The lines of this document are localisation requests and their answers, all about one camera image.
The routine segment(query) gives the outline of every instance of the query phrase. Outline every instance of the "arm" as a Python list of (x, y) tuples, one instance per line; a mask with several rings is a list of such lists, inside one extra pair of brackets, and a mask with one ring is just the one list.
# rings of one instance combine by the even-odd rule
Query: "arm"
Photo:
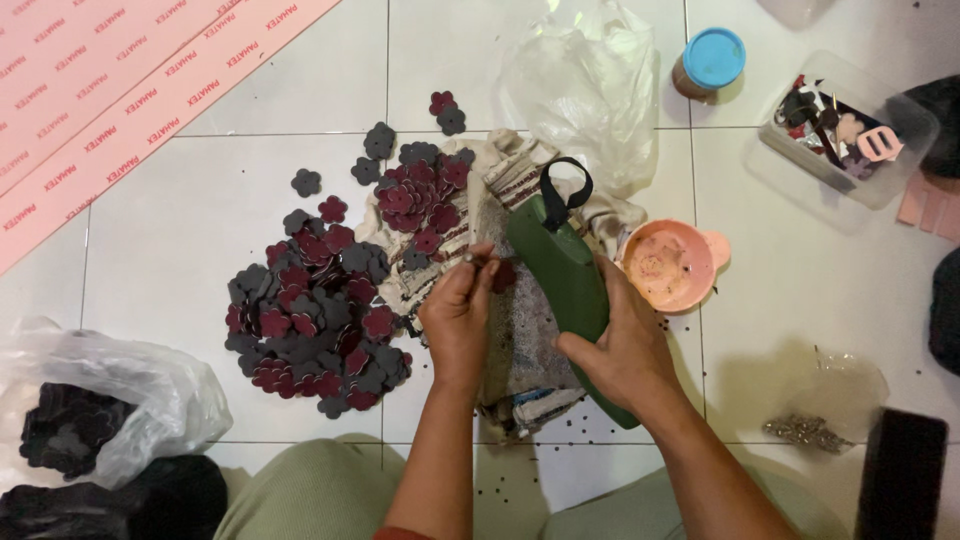
[(686, 533), (710, 540), (798, 538), (686, 398), (653, 309), (612, 262), (597, 263), (610, 296), (607, 331), (595, 345), (565, 332), (556, 347), (650, 431)]
[[(471, 251), (481, 260), (491, 244)], [(430, 344), (434, 381), (387, 527), (437, 540), (473, 535), (473, 404), (487, 359), (490, 287), (499, 260), (463, 262), (434, 286), (418, 315)]]

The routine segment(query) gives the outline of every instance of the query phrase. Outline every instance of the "white tile floor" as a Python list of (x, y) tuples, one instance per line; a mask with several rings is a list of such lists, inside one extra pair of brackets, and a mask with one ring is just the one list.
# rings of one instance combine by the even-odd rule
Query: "white tile floor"
[[(700, 310), (667, 317), (687, 395), (738, 457), (806, 485), (852, 527), (863, 446), (839, 458), (810, 457), (772, 444), (757, 427), (810, 368), (814, 344), (875, 362), (890, 384), (890, 405), (960, 427), (960, 379), (924, 345), (930, 275), (952, 246), (897, 225), (896, 202), (868, 212), (838, 200), (759, 145), (749, 127), (818, 48), (900, 89), (950, 74), (960, 65), (960, 4), (623, 3), (655, 25), (660, 61), (658, 171), (633, 200), (653, 218), (721, 231), (733, 249), (718, 293)], [(263, 259), (291, 209), (316, 206), (288, 187), (297, 168), (320, 171), (324, 195), (348, 202), (350, 225), (360, 221), (367, 189), (349, 168), (376, 121), (386, 119), (401, 142), (443, 140), (426, 107), (432, 91), (450, 89), (478, 132), (472, 136), (500, 127), (492, 106), (500, 56), (547, 4), (343, 0), (0, 277), (0, 331), (21, 314), (45, 314), (65, 327), (163, 343), (209, 362), (236, 419), (209, 454), (234, 491), (281, 450), (315, 437), (360, 444), (396, 472), (432, 381), (423, 349), (403, 345), (416, 357), (414, 375), (382, 404), (327, 421), (313, 400), (284, 402), (241, 376), (222, 347), (224, 284)], [(559, 2), (561, 16), (571, 10)], [(708, 26), (740, 34), (747, 68), (717, 105), (689, 104), (668, 74), (686, 38)], [(540, 446), (483, 444), (489, 440), (477, 430), (478, 538), (534, 538), (548, 512), (662, 464), (645, 430), (615, 428), (589, 401), (538, 433)], [(950, 446), (943, 494), (939, 535), (957, 537), (960, 445)]]

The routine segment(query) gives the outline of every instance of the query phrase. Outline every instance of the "green pants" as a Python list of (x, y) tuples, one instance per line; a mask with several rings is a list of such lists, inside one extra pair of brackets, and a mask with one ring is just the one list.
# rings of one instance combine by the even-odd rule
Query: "green pants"
[[(751, 470), (804, 538), (848, 538), (822, 503), (787, 479)], [(378, 462), (331, 440), (278, 455), (230, 506), (216, 540), (370, 540), (383, 524), (396, 480)], [(551, 516), (542, 540), (686, 538), (670, 479), (660, 469), (594, 501)]]

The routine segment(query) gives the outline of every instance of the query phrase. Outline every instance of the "blue lid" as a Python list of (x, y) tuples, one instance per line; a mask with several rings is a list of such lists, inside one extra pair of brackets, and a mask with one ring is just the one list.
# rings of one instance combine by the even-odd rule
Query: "blue lid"
[(743, 71), (747, 49), (726, 28), (707, 28), (684, 49), (684, 70), (697, 86), (715, 90), (729, 85)]

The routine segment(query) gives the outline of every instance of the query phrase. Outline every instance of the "person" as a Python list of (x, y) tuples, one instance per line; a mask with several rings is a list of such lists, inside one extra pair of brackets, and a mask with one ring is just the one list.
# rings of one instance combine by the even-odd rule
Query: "person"
[[(398, 484), (347, 445), (303, 443), (251, 481), (228, 511), (218, 540), (472, 537), (472, 411), (500, 261), (491, 244), (470, 250), (479, 262), (452, 267), (420, 306), (434, 381)], [(610, 296), (607, 331), (595, 344), (561, 333), (554, 346), (650, 431), (665, 474), (555, 514), (541, 537), (769, 540), (799, 538), (798, 530), (809, 537), (845, 536), (828, 510), (795, 496), (789, 482), (774, 481), (782, 499), (801, 507), (788, 523), (687, 399), (653, 309), (612, 262), (598, 257), (596, 263)]]

